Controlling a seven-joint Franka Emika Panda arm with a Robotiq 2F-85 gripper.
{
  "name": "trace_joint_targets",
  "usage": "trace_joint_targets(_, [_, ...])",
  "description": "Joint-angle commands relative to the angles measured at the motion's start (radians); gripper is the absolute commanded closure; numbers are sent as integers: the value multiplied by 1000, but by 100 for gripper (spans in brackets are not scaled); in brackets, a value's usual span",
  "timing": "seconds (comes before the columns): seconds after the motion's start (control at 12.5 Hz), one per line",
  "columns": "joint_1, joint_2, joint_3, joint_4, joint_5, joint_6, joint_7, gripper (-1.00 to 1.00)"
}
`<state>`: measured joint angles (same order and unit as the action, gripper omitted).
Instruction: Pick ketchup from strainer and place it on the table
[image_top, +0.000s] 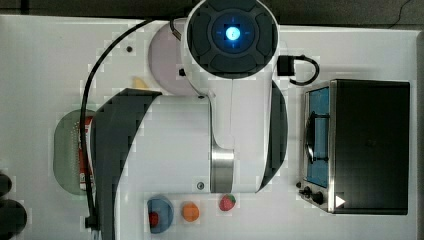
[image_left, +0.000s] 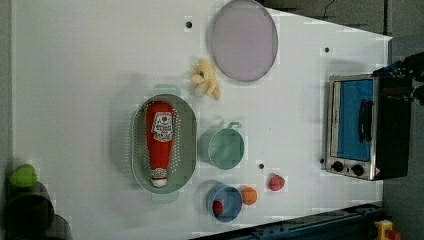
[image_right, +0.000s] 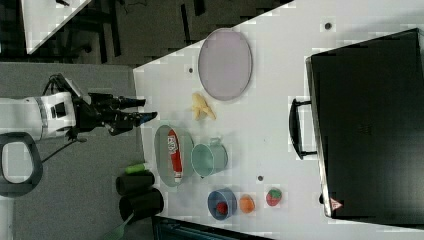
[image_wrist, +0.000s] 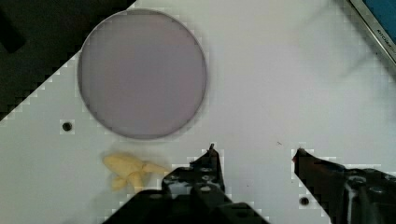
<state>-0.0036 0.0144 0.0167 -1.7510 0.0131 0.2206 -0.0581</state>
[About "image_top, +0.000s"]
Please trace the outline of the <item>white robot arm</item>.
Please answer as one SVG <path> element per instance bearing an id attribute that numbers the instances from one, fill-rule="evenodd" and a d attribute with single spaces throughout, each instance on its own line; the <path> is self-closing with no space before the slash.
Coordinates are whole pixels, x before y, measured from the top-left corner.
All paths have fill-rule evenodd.
<path id="1" fill-rule="evenodd" d="M 259 0 L 202 0 L 180 46 L 190 94 L 126 88 L 91 122 L 99 240 L 169 235 L 173 196 L 257 193 L 284 161 L 270 10 Z"/>

